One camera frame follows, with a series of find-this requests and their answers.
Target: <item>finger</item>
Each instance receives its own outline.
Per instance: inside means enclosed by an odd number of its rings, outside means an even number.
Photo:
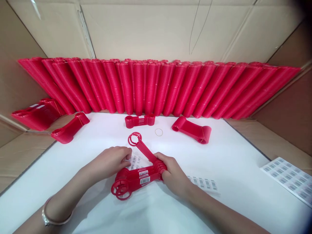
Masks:
[[[128,166],[131,166],[131,162],[123,161],[123,162],[121,162],[121,163],[119,164],[118,169],[121,170],[121,169],[123,169],[123,168],[125,168],[125,167],[128,167]]]
[[[160,159],[161,161],[163,161],[164,163],[166,163],[167,159],[169,158],[168,156],[160,153],[160,152],[157,152],[154,154],[156,158]]]
[[[162,173],[162,179],[164,180],[164,183],[169,176],[171,176],[171,173],[169,171],[164,171]]]
[[[126,155],[126,159],[129,160],[131,158],[131,155],[132,155],[132,149],[127,148],[127,150],[128,150],[128,154]]]
[[[126,159],[130,159],[131,154],[132,154],[132,149],[122,146],[119,147],[120,150],[122,150],[122,153],[119,155],[121,158],[126,158]]]

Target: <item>barcode label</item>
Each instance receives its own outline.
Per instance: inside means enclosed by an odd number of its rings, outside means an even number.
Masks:
[[[312,177],[282,158],[276,158],[261,170],[312,208]]]
[[[210,189],[210,184],[209,184],[209,180],[205,179],[205,182],[206,182],[206,186],[208,189]]]
[[[193,181],[194,181],[194,184],[195,184],[195,185],[198,185],[198,182],[197,182],[197,178],[196,178],[196,177],[193,177]]]
[[[146,178],[143,178],[143,179],[140,179],[140,184],[144,184],[144,183],[147,183],[149,181],[150,181],[150,176],[146,177]]]
[[[218,190],[218,189],[217,189],[217,185],[215,184],[215,181],[214,181],[214,180],[211,181],[211,184],[212,184],[212,188],[213,188],[214,190]]]
[[[145,174],[147,174],[148,172],[149,172],[148,170],[141,171],[141,172],[139,172],[139,176],[145,175]]]
[[[202,178],[198,178],[198,179],[199,179],[199,183],[200,183],[201,187],[204,188],[205,186],[204,186],[204,182],[203,182]]]
[[[145,175],[140,176],[139,179],[145,178],[145,177],[148,177],[148,176],[149,176],[148,174],[145,174]]]
[[[187,176],[187,177],[193,184],[197,185],[206,193],[210,195],[214,195],[214,196],[220,196],[220,193],[217,188],[217,184],[214,180],[208,180],[202,177],[195,177],[195,176]]]

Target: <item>white paper surface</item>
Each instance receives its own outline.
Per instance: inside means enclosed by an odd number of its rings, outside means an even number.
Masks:
[[[12,233],[75,173],[105,148],[128,146],[139,132],[153,152],[175,157],[186,175],[217,182],[220,202],[270,233],[302,233],[311,209],[260,169],[269,161],[223,120],[189,120],[212,128],[207,145],[171,129],[176,117],[156,117],[154,126],[127,129],[123,114],[87,114],[90,123],[74,140],[54,144],[0,197],[0,230]],[[163,130],[162,136],[155,129]],[[143,155],[137,148],[133,154]],[[120,201],[110,192],[114,177],[90,188],[63,233],[214,233],[193,207],[176,198],[161,181],[153,181]]]

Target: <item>stack of red hangers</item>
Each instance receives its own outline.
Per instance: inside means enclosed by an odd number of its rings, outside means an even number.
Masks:
[[[126,116],[124,118],[126,122],[127,128],[133,128],[136,126],[143,126],[143,125],[149,125],[153,126],[155,124],[155,115],[154,114],[148,114],[144,116]]]
[[[35,57],[19,63],[66,114],[108,109],[186,118],[251,115],[300,68],[266,63]]]
[[[55,99],[45,98],[38,104],[13,112],[11,116],[31,129],[44,131],[64,114],[63,108]]]
[[[138,142],[133,142],[131,139],[132,136],[136,136]],[[142,136],[140,133],[132,133],[128,137],[128,142],[131,146],[136,146],[148,158],[148,160],[153,163],[153,165],[131,171],[127,168],[123,168],[117,173],[115,182],[111,187],[111,193],[122,201],[128,199],[134,191],[142,188],[150,182],[154,180],[162,180],[161,174],[167,170],[163,161],[157,159],[142,142]]]
[[[64,127],[58,128],[51,133],[51,137],[62,144],[67,144],[74,139],[74,135],[82,128],[82,126],[89,123],[90,120],[82,112],[75,114],[75,117]]]

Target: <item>right hand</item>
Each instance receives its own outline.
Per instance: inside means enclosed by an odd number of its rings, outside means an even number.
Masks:
[[[167,166],[167,171],[162,173],[162,179],[165,185],[175,195],[182,199],[188,199],[189,192],[194,184],[184,174],[181,167],[173,157],[168,157],[160,152],[154,154],[156,158],[160,159]]]

